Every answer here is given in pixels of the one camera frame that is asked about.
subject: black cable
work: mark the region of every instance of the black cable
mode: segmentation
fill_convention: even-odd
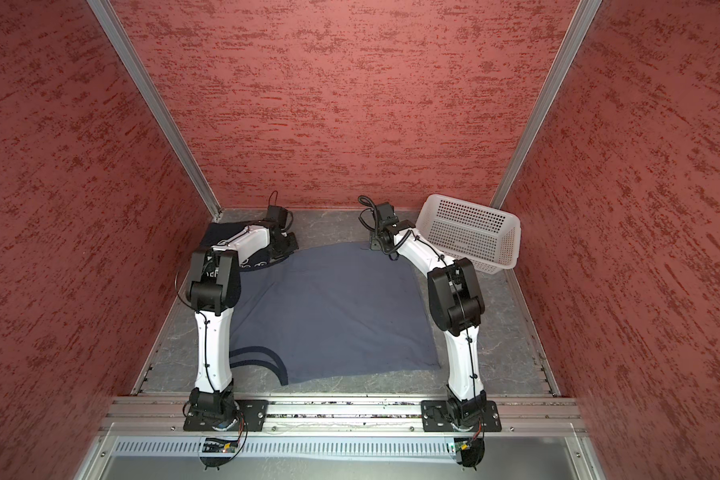
[[[358,216],[358,219],[360,220],[360,223],[369,231],[373,232],[376,238],[381,239],[381,230],[382,227],[380,225],[381,219],[379,218],[378,214],[378,207],[376,204],[371,200],[369,197],[366,197],[365,195],[360,195],[358,197],[358,202],[360,205],[365,205],[367,208],[365,208],[362,212],[360,212],[360,215]],[[365,223],[365,220],[362,218],[362,215],[365,213],[366,210],[371,211],[371,216],[373,216],[373,228],[371,228],[368,224]],[[396,260],[392,258],[392,254],[397,252],[398,249],[403,246],[405,241],[412,235],[412,230],[408,230],[405,232],[405,235],[403,235],[403,238],[400,239],[397,244],[395,244],[390,250],[384,250],[384,245],[381,241],[379,241],[379,245],[382,248],[382,253],[389,256],[390,260]]]
[[[371,228],[370,225],[366,224],[366,223],[365,223],[365,220],[362,218],[362,215],[363,215],[365,212],[369,211],[369,210],[370,210],[370,208],[366,208],[366,209],[364,209],[362,212],[360,212],[360,216],[358,216],[358,219],[360,220],[360,223],[365,227],[366,230],[373,232],[374,229]]]
[[[176,281],[179,279],[179,272],[181,271],[181,266],[176,269],[176,275],[173,277],[173,292],[176,294],[176,298],[179,299],[179,302],[182,302],[187,308],[194,310],[192,308],[192,305],[185,302],[183,298],[181,298],[181,295],[179,294],[179,287],[176,286]]]
[[[472,360],[472,339],[469,336],[469,331],[467,331],[467,343],[469,343],[469,365],[470,367],[472,367],[472,397],[475,398],[478,396],[478,390],[474,386],[474,378],[476,377],[476,375],[474,374],[474,361]]]
[[[208,379],[208,385],[210,385],[211,389],[214,393],[218,392],[219,390],[216,390],[216,388],[213,386],[213,383],[211,382],[211,375],[208,374],[208,324],[210,321],[208,320],[208,317],[205,313],[201,311],[196,311],[195,313],[199,313],[202,315],[202,324],[205,326],[205,336],[206,339],[202,342],[202,354],[205,357],[205,362],[203,363],[203,366],[206,368],[206,378]]]
[[[291,223],[290,223],[290,224],[287,224],[287,225],[286,225],[286,228],[282,229],[283,232],[287,232],[288,229],[291,227],[291,225],[293,225],[293,212],[291,212],[290,210],[288,210],[288,214],[291,215]]]
[[[242,427],[246,430],[246,437],[242,440],[242,445],[240,445],[240,437],[237,437],[237,452],[235,452],[235,455],[233,455],[230,458],[230,462],[235,459],[236,456],[242,452],[242,447],[245,446],[245,444],[248,443],[248,424],[246,423],[246,418],[240,413],[240,422],[242,422]]]
[[[432,252],[434,252],[434,255],[438,258],[438,260],[440,260],[440,261],[443,263],[444,266],[448,266],[448,264],[445,263],[445,255],[444,255],[444,254],[438,254],[438,251],[435,250],[432,245],[430,245],[430,244],[428,244],[427,242],[425,242],[425,241],[422,240],[422,236],[421,236],[421,235],[415,236],[415,237],[414,237],[414,240],[416,240],[417,242],[421,242],[422,244],[428,246],[428,247],[430,248],[430,250],[432,250]]]

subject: metal vent grille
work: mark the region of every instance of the metal vent grille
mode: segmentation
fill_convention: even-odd
[[[374,459],[397,458],[417,461],[452,461],[452,438],[354,438],[354,437],[249,437],[241,457],[306,457]],[[230,456],[203,454],[202,438],[121,437],[113,456],[196,457]]]

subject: gray marble floor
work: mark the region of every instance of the gray marble floor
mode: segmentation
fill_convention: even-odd
[[[259,210],[228,210],[222,221],[261,218]],[[418,212],[399,211],[401,219],[415,220]],[[364,241],[368,232],[357,220],[357,211],[296,210],[291,230],[299,247]],[[427,298],[426,277],[418,274],[422,297]],[[523,317],[515,305],[504,275],[478,272],[486,302],[478,335],[480,378],[489,395],[541,395],[547,393],[539,378],[523,331]],[[152,370],[142,386],[143,392],[188,392],[192,389],[197,363],[197,329],[192,312],[175,302],[168,331],[154,356]],[[395,393],[437,395],[444,393],[448,381],[448,354],[443,333],[432,322],[432,335],[441,369],[401,371],[376,375],[316,379],[280,386],[269,370],[242,366],[232,370],[235,390],[244,393]]]

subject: aluminum frame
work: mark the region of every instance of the aluminum frame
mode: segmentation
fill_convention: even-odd
[[[261,432],[250,432],[251,438],[266,443],[282,438],[442,438],[447,441],[453,432],[424,432],[422,400],[445,397],[416,395],[324,395],[297,394],[238,395],[239,398],[268,400],[266,420]],[[594,476],[597,471],[594,452],[586,449],[588,442],[584,422],[575,398],[493,397],[502,422],[502,432],[486,432],[487,437],[562,437],[566,439],[571,461],[579,480],[604,480]],[[98,480],[113,456],[120,437],[193,439],[208,432],[184,432],[182,407],[186,395],[122,396],[112,399],[110,410],[94,440],[93,454],[83,465],[79,479]]]
[[[512,184],[515,178],[517,178],[523,162],[525,162],[528,150],[530,150],[531,145],[533,145],[536,135],[539,133],[539,129],[541,129],[541,125],[547,117],[547,112],[550,110],[552,102],[557,96],[557,91],[560,90],[565,75],[568,73],[568,69],[573,63],[576,53],[579,51],[586,31],[592,24],[595,13],[597,13],[597,9],[600,7],[600,2],[601,0],[581,0],[578,7],[576,7],[576,12],[574,12],[565,37],[563,37],[560,48],[557,50],[557,55],[555,55],[552,67],[547,74],[547,79],[544,80],[544,85],[541,87],[536,105],[534,105],[534,110],[530,112],[525,129],[523,129],[523,133],[520,135],[518,147],[509,160],[509,165],[504,171],[504,176],[499,182],[494,198],[490,201],[491,207],[500,209],[507,199],[509,190],[512,188]]]
[[[173,151],[176,152],[176,156],[181,161],[181,164],[184,166],[184,170],[186,170],[187,175],[190,176],[190,180],[192,180],[192,184],[194,184],[197,189],[197,193],[202,197],[202,201],[205,202],[213,219],[218,220],[221,217],[221,205],[213,194],[208,180],[202,174],[200,166],[192,155],[192,150],[190,150],[189,145],[186,144],[184,138],[181,136],[179,127],[176,125],[163,98],[152,82],[150,74],[147,73],[144,64],[139,60],[139,55],[128,39],[128,34],[125,33],[125,29],[120,23],[114,8],[112,8],[109,0],[87,1],[91,10],[94,11],[99,24],[101,24],[104,33],[112,43],[118,56],[120,56],[120,60],[134,80],[139,92],[141,92],[141,95],[144,97],[144,101],[150,110],[152,110],[152,115],[154,115],[160,128],[163,129],[163,133],[171,147],[173,147]]]

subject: blue towel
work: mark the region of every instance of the blue towel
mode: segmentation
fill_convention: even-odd
[[[299,250],[245,272],[230,350],[269,349],[282,359],[290,383],[439,369],[414,275],[404,257],[392,261],[367,243]],[[232,361],[261,365],[272,357],[248,351]]]

